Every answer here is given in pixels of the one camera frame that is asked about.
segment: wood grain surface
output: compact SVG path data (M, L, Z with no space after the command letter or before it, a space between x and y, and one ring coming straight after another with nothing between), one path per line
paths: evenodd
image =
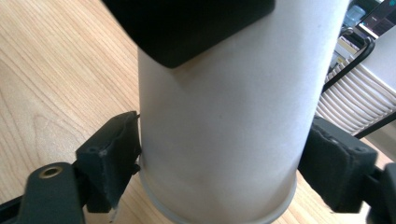
M111 117L139 111L138 96L136 46L100 1L0 0L0 203L22 195L33 170L73 162ZM366 210L334 214L298 175L276 223L364 223ZM111 217L86 214L87 223ZM136 175L114 223L171 222Z

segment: wooden table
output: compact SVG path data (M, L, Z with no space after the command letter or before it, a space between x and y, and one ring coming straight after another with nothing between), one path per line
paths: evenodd
M99 1L0 1L0 203L22 195L33 170L73 162L111 117L139 111L138 93L136 45ZM364 213L333 214L298 176L276 223L364 223ZM86 219L108 223L110 215ZM136 175L114 223L171 222Z

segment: white cylinder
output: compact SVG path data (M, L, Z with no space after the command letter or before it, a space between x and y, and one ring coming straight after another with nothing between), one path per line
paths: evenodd
M287 209L346 8L276 1L176 69L139 51L140 175L159 210L176 223L229 224Z

